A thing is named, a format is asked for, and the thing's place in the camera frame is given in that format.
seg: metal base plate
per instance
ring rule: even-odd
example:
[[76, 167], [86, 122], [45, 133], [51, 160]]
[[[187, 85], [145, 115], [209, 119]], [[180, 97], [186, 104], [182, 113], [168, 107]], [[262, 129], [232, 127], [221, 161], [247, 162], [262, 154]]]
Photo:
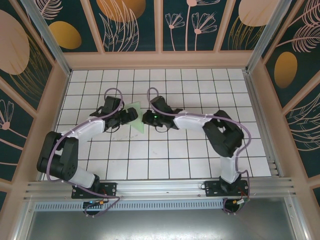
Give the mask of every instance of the metal base plate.
[[204, 183], [205, 195], [207, 197], [241, 197], [241, 191], [239, 188], [248, 195], [248, 182], [246, 180], [240, 180], [237, 187], [230, 193], [226, 193], [221, 188], [221, 183], [217, 181], [205, 181]]
[[[117, 193], [117, 183], [116, 182], [101, 182], [99, 186], [98, 194], [115, 196]], [[96, 195], [92, 195], [82, 189], [72, 186], [72, 199], [101, 199]]]

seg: purple cable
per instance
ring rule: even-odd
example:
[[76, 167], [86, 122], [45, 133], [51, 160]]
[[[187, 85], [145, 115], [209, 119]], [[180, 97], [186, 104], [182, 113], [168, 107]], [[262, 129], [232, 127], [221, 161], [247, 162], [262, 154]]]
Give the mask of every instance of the purple cable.
[[[159, 96], [159, 91], [158, 91], [155, 87], [150, 87], [150, 88], [147, 90], [146, 94], [147, 94], [147, 99], [148, 99], [148, 102], [149, 102], [151, 108], [152, 108], [155, 112], [158, 112], [158, 113], [160, 113], [160, 114], [162, 114], [162, 115], [167, 115], [167, 116], [170, 116], [170, 117], [181, 117], [181, 116], [195, 116], [195, 117], [201, 117], [201, 118], [203, 118], [203, 117], [207, 118], [207, 117], [208, 117], [208, 118], [210, 118], [210, 119], [224, 120], [224, 121], [228, 121], [228, 122], [230, 122], [230, 123], [233, 123], [233, 124], [241, 127], [243, 130], [246, 131], [246, 133], [248, 134], [248, 142], [247, 142], [242, 148], [240, 148], [240, 149], [236, 152], [236, 155], [235, 155], [235, 170], [236, 170], [236, 172], [237, 172], [238, 174], [246, 174], [247, 182], [248, 182], [248, 197], [249, 197], [249, 195], [250, 195], [250, 178], [249, 178], [249, 172], [248, 172], [247, 169], [244, 170], [244, 171], [239, 171], [239, 168], [238, 168], [239, 154], [240, 154], [244, 149], [246, 149], [246, 148], [249, 146], [249, 144], [251, 143], [251, 138], [252, 138], [252, 137], [251, 137], [251, 134], [250, 134], [249, 130], [248, 130], [244, 125], [242, 125], [241, 123], [239, 123], [239, 122], [237, 122], [237, 121], [234, 121], [234, 120], [232, 120], [232, 119], [230, 119], [230, 118], [226, 118], [226, 117], [214, 116], [214, 115], [207, 115], [207, 114], [196, 114], [196, 113], [189, 113], [189, 112], [172, 114], [172, 113], [166, 113], [166, 112], [164, 112], [164, 111], [160, 111], [160, 110], [158, 110], [157, 108], [155, 108], [155, 107], [152, 105], [151, 101], [150, 101], [150, 90], [155, 90], [157, 96]], [[225, 213], [231, 213], [230, 210], [228, 210], [228, 209], [225, 208], [225, 204], [226, 204], [226, 201], [227, 201], [227, 200], [228, 200], [227, 198], [225, 198], [225, 199], [223, 200], [223, 209], [222, 209], [222, 210], [223, 210]]]
[[[54, 147], [53, 147], [53, 149], [52, 149], [52, 151], [51, 151], [49, 160], [48, 160], [48, 165], [47, 165], [47, 167], [46, 167], [46, 177], [47, 177], [47, 179], [48, 179], [50, 182], [61, 181], [60, 179], [52, 180], [52, 179], [50, 178], [50, 166], [51, 166], [53, 157], [54, 157], [54, 155], [55, 155], [55, 152], [56, 152], [59, 144], [60, 144], [67, 136], [69, 136], [70, 134], [72, 134], [72, 133], [73, 133], [74, 131], [76, 131], [77, 129], [81, 128], [82, 126], [86, 125], [87, 123], [94, 122], [94, 121], [97, 121], [97, 120], [102, 120], [102, 119], [105, 119], [105, 118], [108, 118], [108, 117], [112, 116], [113, 114], [115, 114], [116, 112], [118, 112], [118, 110], [119, 110], [120, 107], [122, 106], [122, 104], [123, 104], [123, 102], [124, 102], [124, 101], [123, 101], [122, 92], [121, 92], [119, 89], [115, 88], [115, 87], [109, 88], [109, 89], [107, 89], [107, 90], [105, 91], [105, 93], [104, 93], [104, 100], [106, 100], [107, 92], [109, 92], [110, 90], [118, 91], [119, 94], [120, 94], [120, 99], [121, 99], [119, 106], [118, 106], [113, 112], [111, 112], [110, 114], [105, 115], [105, 116], [95, 117], [95, 118], [93, 118], [93, 119], [87, 120], [87, 121], [85, 121], [85, 122], [83, 122], [83, 123], [75, 126], [72, 130], [68, 131], [65, 135], [63, 135], [63, 136], [56, 142], [56, 144], [54, 145]], [[69, 182], [69, 181], [64, 181], [64, 182], [67, 183], [67, 184], [70, 184], [70, 185], [75, 185], [74, 183]], [[82, 186], [77, 186], [77, 187], [80, 188], [80, 189], [82, 189], [83, 191], [85, 191], [85, 192], [87, 192], [87, 193], [90, 193], [90, 194], [92, 194], [92, 195], [96, 195], [96, 196], [98, 196], [98, 197], [102, 197], [102, 198], [104, 198], [104, 199], [117, 199], [117, 200], [116, 200], [114, 203], [112, 203], [108, 208], [106, 208], [106, 209], [103, 210], [103, 211], [98, 212], [98, 213], [95, 215], [95, 217], [98, 217], [98, 216], [104, 214], [106, 211], [108, 211], [110, 208], [112, 208], [112, 207], [113, 207], [117, 202], [119, 202], [119, 200], [120, 200], [120, 197], [118, 197], [118, 196], [109, 196], [109, 195], [99, 194], [99, 193], [90, 191], [90, 190], [88, 190], [88, 189], [86, 189], [86, 188], [84, 188], [84, 187], [82, 187]], [[86, 216], [88, 216], [88, 214], [87, 214], [87, 209], [88, 209], [89, 207], [93, 206], [93, 205], [94, 205], [94, 204], [90, 204], [90, 205], [88, 205], [88, 206], [84, 209], [84, 213], [86, 214]]]

